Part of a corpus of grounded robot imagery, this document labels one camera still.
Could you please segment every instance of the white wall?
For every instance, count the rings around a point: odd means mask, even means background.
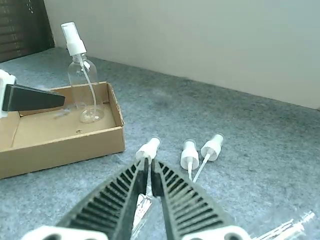
[[[319,0],[44,0],[56,46],[73,21],[89,56],[320,107]]]

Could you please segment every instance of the white pump head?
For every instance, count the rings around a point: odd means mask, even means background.
[[[154,136],[146,144],[142,145],[140,149],[135,153],[135,159],[143,160],[148,159],[149,165],[152,160],[156,157],[157,151],[159,149],[161,140],[159,137]]]
[[[213,136],[212,139],[207,141],[204,146],[201,148],[201,155],[202,157],[206,157],[207,154],[210,155],[208,161],[215,161],[217,160],[220,152],[221,147],[224,142],[224,136],[221,133],[217,133]]]
[[[84,42],[80,39],[74,22],[61,24],[61,28],[66,40],[66,46],[70,56],[84,54],[87,52]]]
[[[15,84],[15,82],[16,82],[15,76],[10,75],[6,71],[3,71],[0,69],[0,119],[8,117],[8,112],[2,111],[2,107],[4,104],[6,85],[7,84]]]
[[[180,164],[183,169],[188,171],[190,170],[188,165],[190,166],[192,164],[191,170],[199,167],[199,154],[197,152],[196,142],[193,139],[184,141]]]

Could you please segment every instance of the cardboard box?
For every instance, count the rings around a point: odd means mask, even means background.
[[[64,107],[1,118],[0,179],[123,152],[124,121],[113,88],[100,82],[95,90],[101,91],[104,106],[104,118],[97,122],[80,122],[76,109],[58,116]],[[52,91],[65,96],[65,106],[73,104],[70,86]]]

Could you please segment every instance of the gray carpet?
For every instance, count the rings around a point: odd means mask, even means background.
[[[29,230],[57,223],[99,183],[129,163],[154,135],[162,139],[157,158],[186,175],[180,167],[184,140],[195,139],[200,149],[215,132],[225,135],[219,159],[207,163],[197,183],[245,229],[269,212],[287,220],[279,209],[320,212],[319,111],[91,60],[99,79],[114,87],[125,121],[127,149],[0,180],[1,240],[18,240]],[[0,69],[16,75],[19,84],[52,88],[68,85],[70,62],[66,50],[55,48],[1,63]],[[138,239],[165,239],[159,203],[149,218]]]

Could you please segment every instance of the ribbed gripper pad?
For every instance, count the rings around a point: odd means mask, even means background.
[[[146,194],[148,160],[109,177],[79,202],[58,227],[105,233],[109,240],[129,240],[139,194]]]
[[[168,240],[230,225],[221,207],[180,171],[153,160],[151,184],[153,195],[161,197]]]

